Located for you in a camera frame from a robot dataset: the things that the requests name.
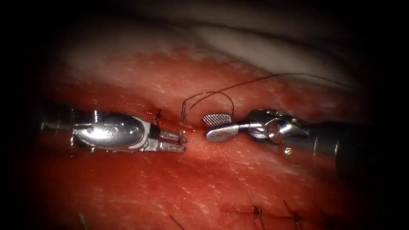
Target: skin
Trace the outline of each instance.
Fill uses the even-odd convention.
[[[265,229],[296,229],[293,211],[303,229],[327,229],[328,219],[336,229],[368,224],[373,197],[339,180],[331,159],[302,150],[286,158],[246,135],[206,141],[200,120],[231,111],[223,96],[179,121],[184,99],[272,73],[295,74],[225,92],[235,103],[234,120],[272,108],[308,122],[367,121],[367,86],[357,76],[369,75],[369,60],[352,48],[351,28],[318,10],[225,2],[128,6],[129,17],[86,17],[64,30],[43,64],[40,94],[150,122],[161,109],[161,128],[182,130],[187,151],[91,154],[69,147],[70,133],[41,133],[17,174],[19,188],[31,194],[23,201],[35,207],[28,210],[33,223],[83,229],[80,213],[88,229],[263,229],[260,220],[254,224],[256,205]]]

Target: blood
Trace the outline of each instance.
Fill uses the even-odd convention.
[[[69,64],[50,67],[44,96],[79,109],[117,111],[150,122],[161,119],[161,128],[183,131],[188,143],[183,155],[91,153],[69,146],[69,134],[43,133],[19,159],[17,174],[30,194],[24,198],[32,207],[29,212],[42,227],[54,229],[63,224],[80,229],[78,213],[82,213],[89,229],[99,230],[183,229],[169,216],[177,216],[177,223],[183,223],[185,229],[292,229],[294,215],[288,216],[283,200],[292,210],[303,210],[303,229],[320,228],[317,219],[305,217],[315,215],[316,205],[328,216],[339,216],[351,225],[364,224],[370,200],[338,181],[331,167],[306,166],[305,155],[291,162],[277,149],[254,143],[245,134],[225,143],[207,142],[201,117],[209,112],[230,113],[223,96],[204,100],[184,124],[179,122],[181,103],[189,96],[267,73],[247,65],[232,68],[235,61],[194,60],[192,55],[200,54],[199,49],[169,52],[175,55],[112,55],[114,59],[89,67],[90,71],[73,71],[76,67]],[[340,116],[364,119],[351,105],[362,105],[364,100],[340,89],[301,87],[285,78],[225,93],[235,102],[233,119],[255,108],[278,109],[307,121]],[[316,103],[322,97],[336,109]],[[257,205],[251,204],[248,189]],[[226,211],[223,204],[232,211]]]

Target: metal pin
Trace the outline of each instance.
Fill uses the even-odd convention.
[[[291,148],[290,148],[290,147],[286,147],[286,148],[284,149],[284,154],[285,154],[286,156],[291,156]]]

